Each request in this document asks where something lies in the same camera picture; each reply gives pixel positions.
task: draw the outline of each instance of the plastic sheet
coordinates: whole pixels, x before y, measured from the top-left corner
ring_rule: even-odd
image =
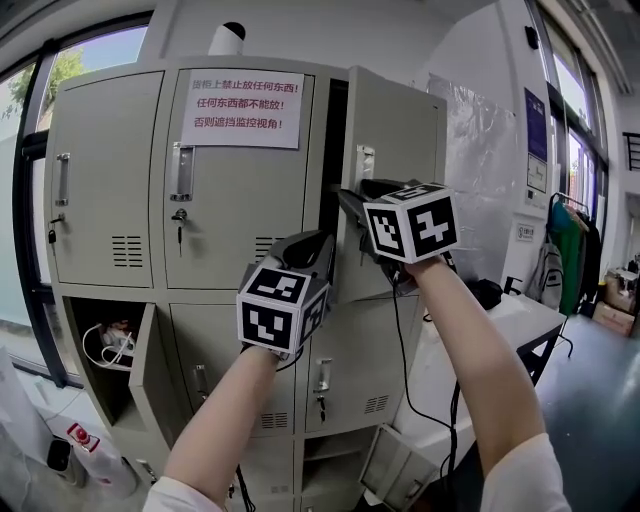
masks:
[[[470,89],[430,75],[428,91],[447,101],[445,184],[456,192],[460,277],[500,283],[517,172],[516,117]]]

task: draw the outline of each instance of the green jacket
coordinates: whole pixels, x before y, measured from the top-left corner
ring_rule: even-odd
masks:
[[[551,239],[560,251],[564,280],[562,282],[562,299],[560,313],[569,316],[580,293],[580,243],[582,229],[575,222],[561,203],[553,205],[551,214]]]

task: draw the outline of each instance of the window frame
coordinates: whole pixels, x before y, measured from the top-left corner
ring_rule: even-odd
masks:
[[[607,153],[606,126],[604,124],[604,110],[602,106],[602,96],[600,87],[595,73],[591,70],[588,63],[584,59],[580,49],[573,43],[571,38],[566,34],[562,27],[555,21],[553,16],[547,12],[544,7],[536,0],[525,0],[531,13],[531,18],[535,25],[536,31],[540,39],[540,51],[543,55],[543,63],[547,70],[551,68],[553,72],[547,71],[549,80],[547,81],[547,91],[549,94],[550,114],[556,119],[557,140],[558,140],[558,160],[561,165],[560,171],[560,192],[568,194],[569,192],[569,155],[568,155],[568,137],[571,132],[577,136],[577,139],[592,155],[594,161],[594,204],[589,205],[589,214],[594,222],[597,220],[598,212],[598,195],[602,190],[605,192],[605,201],[603,208],[603,228],[600,233],[600,239],[604,240],[605,228],[607,225],[608,210],[608,184],[609,184],[609,159]],[[593,128],[586,126],[586,123],[580,118],[577,112],[564,100],[560,89],[560,83],[554,61],[554,51],[551,46],[551,39],[547,32],[549,26],[565,43],[578,65],[580,73],[580,83],[584,88],[588,115]]]
[[[153,11],[146,11],[123,16],[72,32],[59,39],[50,39],[41,48],[0,73],[0,80],[4,80],[35,63],[18,126],[13,162],[12,222],[22,293],[31,327],[46,367],[14,356],[11,356],[11,359],[16,368],[50,379],[60,388],[84,386],[80,376],[67,372],[58,352],[44,309],[45,304],[55,303],[53,289],[50,285],[40,283],[40,272],[36,260],[32,218],[32,163],[46,156],[49,134],[48,130],[37,131],[40,105],[44,98],[49,74],[60,51],[121,30],[148,26],[152,14]]]

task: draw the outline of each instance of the locker vent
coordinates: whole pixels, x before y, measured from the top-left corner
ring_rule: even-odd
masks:
[[[256,237],[256,250],[255,257],[256,263],[258,263],[262,258],[264,258],[271,246],[277,242],[278,240],[283,240],[283,238],[274,238],[271,236],[257,236]]]
[[[277,485],[271,486],[271,494],[282,494],[286,492],[289,492],[288,485],[281,485],[279,487]]]
[[[389,400],[389,395],[369,398],[369,400],[367,400],[367,403],[364,406],[364,413],[372,414],[374,412],[384,411],[387,407],[388,400]]]
[[[142,238],[139,236],[112,236],[111,252],[115,267],[143,266]]]
[[[260,425],[265,429],[287,428],[289,426],[289,418],[286,412],[263,414],[260,416]]]

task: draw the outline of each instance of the tree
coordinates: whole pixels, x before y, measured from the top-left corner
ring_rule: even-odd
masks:
[[[49,84],[42,105],[44,115],[49,113],[49,109],[56,100],[58,95],[58,87],[60,82],[83,74],[86,69],[82,63],[82,48],[70,49],[60,52],[53,64],[51,75],[49,76]],[[2,113],[2,119],[11,117],[12,114],[18,112],[24,103],[27,95],[27,88],[31,80],[31,70],[23,71],[20,76],[9,82],[9,93],[11,94],[12,103]]]

